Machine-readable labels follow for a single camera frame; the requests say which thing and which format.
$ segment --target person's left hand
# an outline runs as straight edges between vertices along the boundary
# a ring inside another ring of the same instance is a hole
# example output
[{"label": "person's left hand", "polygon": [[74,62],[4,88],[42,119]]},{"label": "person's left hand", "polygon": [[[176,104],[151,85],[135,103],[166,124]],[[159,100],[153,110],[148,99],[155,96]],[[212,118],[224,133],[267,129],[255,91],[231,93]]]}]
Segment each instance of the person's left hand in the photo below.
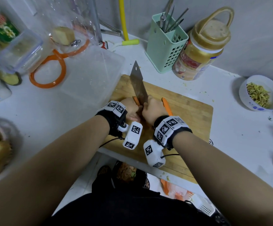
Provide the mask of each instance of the person's left hand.
[{"label": "person's left hand", "polygon": [[121,101],[124,106],[126,106],[127,115],[126,119],[140,122],[141,118],[137,112],[141,111],[143,106],[137,106],[133,98],[125,98]]}]

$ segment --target black cable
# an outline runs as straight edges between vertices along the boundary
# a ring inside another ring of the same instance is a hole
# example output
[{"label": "black cable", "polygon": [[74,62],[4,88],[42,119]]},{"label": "black cable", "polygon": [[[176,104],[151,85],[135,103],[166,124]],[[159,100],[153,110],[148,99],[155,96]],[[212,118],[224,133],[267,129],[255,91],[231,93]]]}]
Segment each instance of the black cable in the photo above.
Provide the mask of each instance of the black cable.
[{"label": "black cable", "polygon": [[165,158],[166,156],[179,156],[179,154],[168,154],[168,155],[165,155],[165,156],[161,156],[161,159]]},{"label": "black cable", "polygon": [[106,143],[102,144],[100,147],[104,146],[105,144],[107,144],[107,143],[109,143],[109,142],[111,142],[111,141],[113,141],[113,140],[124,140],[124,139],[125,139],[125,138],[123,138],[123,137],[114,138],[114,139],[109,140],[109,141],[107,141]]}]

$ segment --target wooden cutting board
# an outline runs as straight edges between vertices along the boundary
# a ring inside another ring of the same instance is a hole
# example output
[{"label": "wooden cutting board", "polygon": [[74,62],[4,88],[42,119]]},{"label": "wooden cutting board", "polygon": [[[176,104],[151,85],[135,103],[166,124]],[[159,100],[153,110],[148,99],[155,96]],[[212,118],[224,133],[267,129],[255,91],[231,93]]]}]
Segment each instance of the wooden cutting board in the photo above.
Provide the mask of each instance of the wooden cutting board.
[{"label": "wooden cutting board", "polygon": [[[148,95],[160,99],[166,98],[173,115],[180,116],[192,129],[193,133],[205,141],[209,141],[210,129],[213,115],[213,107],[202,102],[187,98],[183,95],[168,91],[161,87],[144,82],[144,86]],[[130,76],[123,75],[119,80],[110,100],[121,101],[124,98],[135,96],[134,89],[131,85]],[[106,144],[104,147],[117,152],[121,155],[130,157],[137,161],[147,163],[143,144],[153,138],[153,128],[146,121],[141,121],[143,131],[138,146],[134,150],[124,148],[123,140],[114,140]],[[108,136],[105,141],[111,140],[112,136]],[[177,153],[175,149],[171,151],[164,149],[164,155]],[[188,181],[197,183],[190,170],[180,156],[167,156],[166,164],[160,168],[170,174],[176,175]]]}]

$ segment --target green utensil holder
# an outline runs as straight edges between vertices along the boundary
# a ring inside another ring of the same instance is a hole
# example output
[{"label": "green utensil holder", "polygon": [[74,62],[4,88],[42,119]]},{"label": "green utensil holder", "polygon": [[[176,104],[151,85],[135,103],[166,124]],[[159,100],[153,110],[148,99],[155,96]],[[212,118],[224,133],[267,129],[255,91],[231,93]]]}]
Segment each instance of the green utensil holder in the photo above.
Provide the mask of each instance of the green utensil holder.
[{"label": "green utensil holder", "polygon": [[[150,34],[147,49],[147,57],[154,65],[155,69],[163,74],[172,69],[181,49],[189,39],[181,26],[175,30],[164,33],[157,24],[160,21],[162,13],[152,16]],[[172,17],[169,21],[168,28],[175,22]]]}]

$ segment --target yellow pole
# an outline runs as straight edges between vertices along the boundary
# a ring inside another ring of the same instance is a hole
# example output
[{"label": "yellow pole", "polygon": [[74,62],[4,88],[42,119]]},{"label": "yellow pole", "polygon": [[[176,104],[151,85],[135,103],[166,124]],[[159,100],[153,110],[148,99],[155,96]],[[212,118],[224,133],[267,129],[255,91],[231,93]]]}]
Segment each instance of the yellow pole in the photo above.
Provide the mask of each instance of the yellow pole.
[{"label": "yellow pole", "polygon": [[128,33],[127,33],[127,28],[126,28],[124,0],[119,0],[119,8],[120,8],[120,17],[121,17],[121,24],[122,24],[124,40],[129,40]]}]

